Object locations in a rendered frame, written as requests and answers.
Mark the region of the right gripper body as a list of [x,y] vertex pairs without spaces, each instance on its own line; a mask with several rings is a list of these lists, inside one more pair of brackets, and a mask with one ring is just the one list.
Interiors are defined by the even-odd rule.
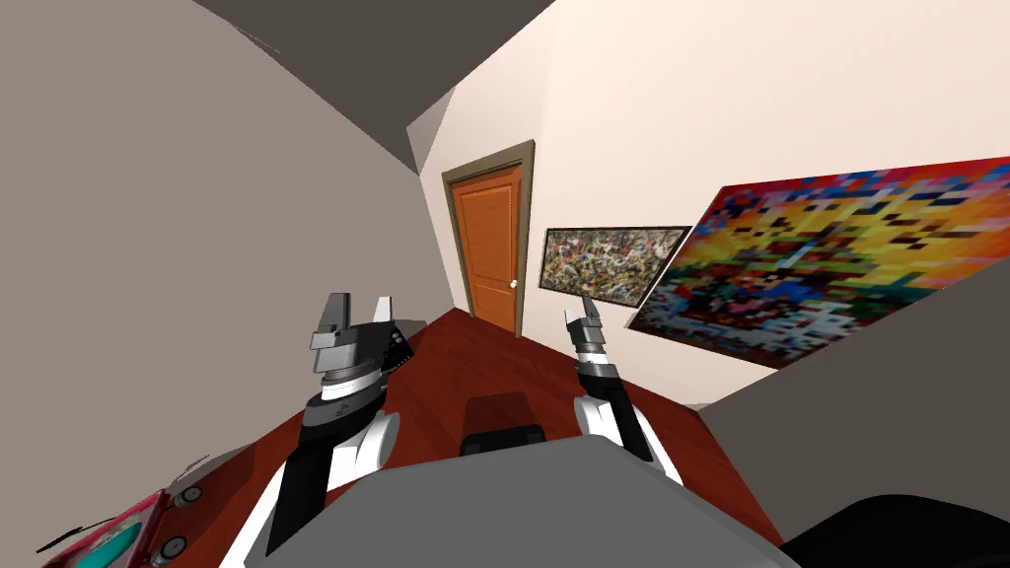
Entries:
[[599,317],[582,317],[566,324],[566,329],[579,356],[605,355],[606,343]]

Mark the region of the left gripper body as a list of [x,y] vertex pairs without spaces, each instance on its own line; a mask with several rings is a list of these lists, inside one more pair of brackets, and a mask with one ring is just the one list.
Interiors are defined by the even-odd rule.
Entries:
[[378,364],[392,372],[414,355],[405,334],[394,320],[355,324],[338,332],[313,333],[314,373],[338,372]]

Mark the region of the dark-framed speckled painting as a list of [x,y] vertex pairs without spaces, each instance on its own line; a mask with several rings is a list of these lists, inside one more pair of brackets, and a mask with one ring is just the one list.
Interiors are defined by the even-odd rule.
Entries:
[[550,228],[539,287],[638,308],[690,231],[689,226]]

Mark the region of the orange door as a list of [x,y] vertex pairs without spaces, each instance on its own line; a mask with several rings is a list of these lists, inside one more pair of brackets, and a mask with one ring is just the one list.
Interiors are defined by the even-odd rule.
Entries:
[[471,310],[480,320],[516,330],[518,165],[452,186]]

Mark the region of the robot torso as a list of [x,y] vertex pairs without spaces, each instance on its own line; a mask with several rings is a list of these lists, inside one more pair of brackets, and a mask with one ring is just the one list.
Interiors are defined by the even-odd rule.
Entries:
[[260,568],[799,568],[608,439],[579,436],[354,485]]

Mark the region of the colourful mosaic painting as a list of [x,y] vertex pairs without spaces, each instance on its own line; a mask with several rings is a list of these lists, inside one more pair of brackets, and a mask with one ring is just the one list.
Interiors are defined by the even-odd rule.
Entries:
[[1010,256],[1010,157],[722,187],[629,328],[775,370]]

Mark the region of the red box with teal inside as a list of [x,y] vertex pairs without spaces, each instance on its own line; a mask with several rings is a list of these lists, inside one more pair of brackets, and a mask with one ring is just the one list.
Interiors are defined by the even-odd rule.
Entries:
[[201,499],[203,489],[192,484],[177,493],[162,489],[57,553],[41,568],[165,568],[186,550],[182,535],[156,538],[166,514]]

